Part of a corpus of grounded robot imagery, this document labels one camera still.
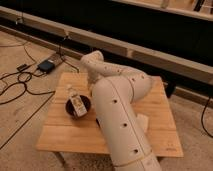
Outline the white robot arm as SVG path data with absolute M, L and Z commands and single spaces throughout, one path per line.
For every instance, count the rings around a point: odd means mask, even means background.
M 100 51 L 81 58 L 91 72 L 92 101 L 115 171 L 162 171 L 131 103 L 144 98 L 152 79 L 133 67 L 108 63 Z

